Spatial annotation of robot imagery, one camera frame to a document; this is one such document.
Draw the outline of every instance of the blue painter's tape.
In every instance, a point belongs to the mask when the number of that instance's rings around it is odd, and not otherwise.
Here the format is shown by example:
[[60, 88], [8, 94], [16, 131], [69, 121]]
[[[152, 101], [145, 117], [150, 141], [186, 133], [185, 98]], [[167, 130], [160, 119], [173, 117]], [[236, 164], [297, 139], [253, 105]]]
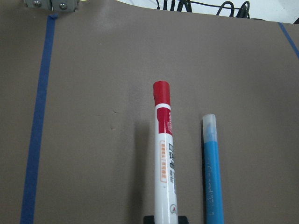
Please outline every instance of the blue painter's tape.
[[56, 18], [57, 15], [49, 15], [47, 19], [46, 37], [43, 47], [43, 57], [39, 73], [38, 87], [36, 93], [36, 105], [34, 109], [29, 144], [28, 161], [21, 210], [21, 224], [33, 224], [34, 219], [38, 165], [43, 133], [43, 118], [46, 106], [48, 77], [50, 70]]
[[290, 37], [288, 31], [285, 29], [284, 25], [283, 25], [281, 22], [279, 22], [278, 24], [279, 24], [279, 26], [280, 26], [282, 32], [284, 33], [285, 37], [286, 37], [287, 40], [289, 41], [291, 47], [293, 48], [295, 54], [297, 55], [297, 57], [298, 57], [298, 59], [299, 59], [299, 50], [298, 50], [298, 48], [296, 47], [296, 45], [294, 44], [294, 41], [293, 41], [292, 38]]

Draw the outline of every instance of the light blue pen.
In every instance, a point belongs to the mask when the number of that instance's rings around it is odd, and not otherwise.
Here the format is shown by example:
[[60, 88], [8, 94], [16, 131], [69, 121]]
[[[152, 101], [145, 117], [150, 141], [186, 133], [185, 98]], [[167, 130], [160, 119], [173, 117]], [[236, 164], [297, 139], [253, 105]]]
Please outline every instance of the light blue pen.
[[202, 118], [205, 154], [206, 224], [224, 224], [216, 117]]

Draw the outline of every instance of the black holder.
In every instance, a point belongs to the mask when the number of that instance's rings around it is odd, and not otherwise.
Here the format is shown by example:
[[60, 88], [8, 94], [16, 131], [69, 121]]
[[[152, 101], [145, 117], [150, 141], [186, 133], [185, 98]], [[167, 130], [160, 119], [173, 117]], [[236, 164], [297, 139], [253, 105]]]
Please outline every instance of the black holder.
[[[155, 224], [154, 216], [145, 216], [143, 218], [143, 224]], [[186, 216], [178, 217], [178, 224], [189, 224]]]

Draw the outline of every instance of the blue pen cap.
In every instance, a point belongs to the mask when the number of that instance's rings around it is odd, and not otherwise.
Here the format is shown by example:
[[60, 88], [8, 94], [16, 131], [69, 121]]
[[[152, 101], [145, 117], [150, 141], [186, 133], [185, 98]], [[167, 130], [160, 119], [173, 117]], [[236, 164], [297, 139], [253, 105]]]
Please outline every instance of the blue pen cap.
[[216, 117], [214, 114], [207, 114], [202, 117], [202, 128], [204, 143], [217, 141]]

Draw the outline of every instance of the whiteboard marker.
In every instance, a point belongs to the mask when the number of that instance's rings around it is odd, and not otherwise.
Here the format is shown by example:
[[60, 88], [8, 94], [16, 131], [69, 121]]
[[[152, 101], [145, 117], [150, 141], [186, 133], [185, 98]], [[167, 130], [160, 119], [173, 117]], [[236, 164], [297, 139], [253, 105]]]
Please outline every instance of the whiteboard marker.
[[155, 100], [155, 224], [178, 224], [170, 87], [154, 83]]

